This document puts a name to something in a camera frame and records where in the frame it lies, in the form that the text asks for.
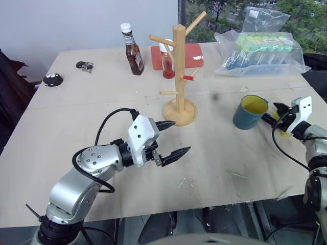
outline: wooden base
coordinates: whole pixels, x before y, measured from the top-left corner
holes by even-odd
[[[167,120],[175,121],[176,126],[189,125],[195,120],[198,110],[189,99],[185,99],[184,107],[185,110],[182,113],[178,113],[176,110],[176,99],[169,101],[163,109],[163,115]]]

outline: red peg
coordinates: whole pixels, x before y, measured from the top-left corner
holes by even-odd
[[[183,79],[194,81],[195,80],[195,77],[194,76],[187,76],[187,75],[185,75],[185,76],[183,76]]]

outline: white cap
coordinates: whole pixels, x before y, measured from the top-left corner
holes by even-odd
[[[170,51],[174,50],[174,47],[173,46],[169,46],[168,45],[168,47],[169,47]],[[159,43],[159,48],[160,48],[160,51],[161,52],[167,53],[167,49],[165,48],[165,45],[163,43],[161,43],[161,42]]]
[[[131,25],[130,25],[129,23],[122,23],[122,24],[121,24],[121,30],[122,30],[122,32],[124,32],[124,33],[129,33],[129,32],[131,32],[131,31],[132,31],[132,29],[131,29]]]

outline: ketchup bottle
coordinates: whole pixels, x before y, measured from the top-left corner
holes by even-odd
[[[121,30],[124,35],[126,45],[126,56],[134,75],[141,75],[144,70],[139,48],[134,41],[131,25],[129,23],[121,24]]]
[[[168,51],[166,47],[159,43],[160,53],[161,53],[161,61],[162,61],[162,75],[164,78],[171,79],[175,76],[174,64],[170,56],[168,55]],[[174,47],[168,45],[169,50],[172,52]]]

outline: plastic bag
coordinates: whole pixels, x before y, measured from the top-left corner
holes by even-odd
[[[215,70],[236,77],[284,76],[307,72],[302,48],[286,32],[215,33],[223,64]]]
[[[289,17],[272,9],[247,7],[242,32],[278,32]]]

